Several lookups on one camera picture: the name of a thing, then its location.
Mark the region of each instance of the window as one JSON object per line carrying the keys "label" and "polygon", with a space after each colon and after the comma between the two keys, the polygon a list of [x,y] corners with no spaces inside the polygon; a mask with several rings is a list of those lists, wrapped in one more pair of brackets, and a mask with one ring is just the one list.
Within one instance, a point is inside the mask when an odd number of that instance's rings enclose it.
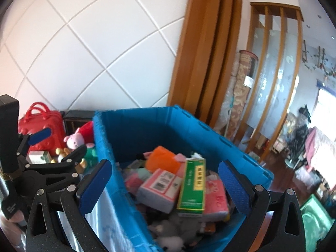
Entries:
{"label": "window", "polygon": [[327,91],[320,89],[316,108],[309,127],[316,126],[330,140],[336,140],[336,98]]}

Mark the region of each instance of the pink tissue pack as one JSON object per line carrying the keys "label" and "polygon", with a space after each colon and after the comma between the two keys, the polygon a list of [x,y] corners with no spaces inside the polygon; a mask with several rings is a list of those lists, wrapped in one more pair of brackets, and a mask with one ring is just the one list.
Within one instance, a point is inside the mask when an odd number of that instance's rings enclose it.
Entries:
{"label": "pink tissue pack", "polygon": [[182,178],[175,174],[163,169],[157,169],[140,186],[137,192],[137,200],[151,208],[170,213],[178,197],[181,182]]}
{"label": "pink tissue pack", "polygon": [[214,175],[206,177],[203,222],[222,221],[229,214],[223,182],[221,180],[211,180],[215,178],[216,176]]}

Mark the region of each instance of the tiled wall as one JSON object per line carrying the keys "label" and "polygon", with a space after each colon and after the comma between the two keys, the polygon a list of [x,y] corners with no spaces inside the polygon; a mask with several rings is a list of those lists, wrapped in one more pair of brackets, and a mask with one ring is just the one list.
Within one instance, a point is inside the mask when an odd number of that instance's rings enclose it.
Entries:
{"label": "tiled wall", "polygon": [[14,0],[0,95],[53,109],[164,106],[188,0]]}

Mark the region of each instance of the green box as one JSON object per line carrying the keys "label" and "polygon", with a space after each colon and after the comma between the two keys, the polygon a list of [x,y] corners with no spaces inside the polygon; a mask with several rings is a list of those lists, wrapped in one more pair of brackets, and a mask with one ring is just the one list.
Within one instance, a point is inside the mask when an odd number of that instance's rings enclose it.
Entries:
{"label": "green box", "polygon": [[205,159],[187,159],[177,204],[180,216],[202,216],[205,205]]}

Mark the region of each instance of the red suitcase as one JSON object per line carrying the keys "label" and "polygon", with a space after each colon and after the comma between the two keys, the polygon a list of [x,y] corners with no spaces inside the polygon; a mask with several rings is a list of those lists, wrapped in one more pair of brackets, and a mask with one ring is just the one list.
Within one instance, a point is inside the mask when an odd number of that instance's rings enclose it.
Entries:
{"label": "red suitcase", "polygon": [[[38,110],[40,113],[32,114],[33,110]],[[55,150],[57,148],[65,148],[66,144],[63,141],[66,136],[63,126],[63,118],[60,112],[50,111],[48,106],[42,102],[33,103],[25,116],[21,118],[18,122],[18,131],[19,133],[28,134],[36,133],[41,131],[44,128],[51,129],[51,136],[42,142],[31,146],[30,151],[32,150],[47,150],[51,156],[56,156]]]}

